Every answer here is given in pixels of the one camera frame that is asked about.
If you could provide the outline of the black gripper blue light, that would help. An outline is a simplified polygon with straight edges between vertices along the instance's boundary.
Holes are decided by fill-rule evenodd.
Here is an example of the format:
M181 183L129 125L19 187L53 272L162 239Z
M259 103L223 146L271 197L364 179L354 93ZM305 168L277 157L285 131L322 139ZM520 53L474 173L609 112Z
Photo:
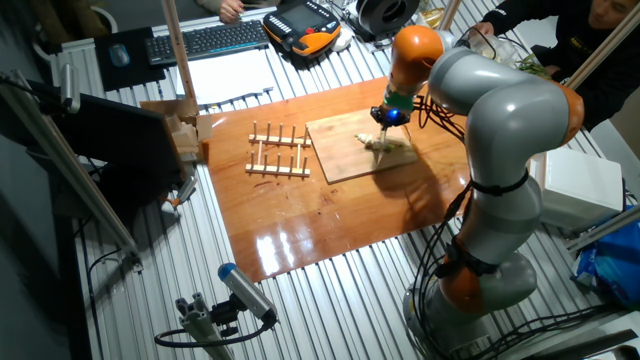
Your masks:
M401 126L411 120L410 114L403 113L398 108L388 108L384 106L374 106L370 109L370 115L376 123L380 125L380 133L388 133L392 127Z

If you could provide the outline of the hand of grey-sleeved person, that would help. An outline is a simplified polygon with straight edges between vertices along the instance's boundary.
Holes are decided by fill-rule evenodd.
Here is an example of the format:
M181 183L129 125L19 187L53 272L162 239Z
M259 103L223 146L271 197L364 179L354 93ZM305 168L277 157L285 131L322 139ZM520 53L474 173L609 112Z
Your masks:
M219 9L219 18L223 23L231 24L239 21L244 12L245 7L241 0L222 0Z

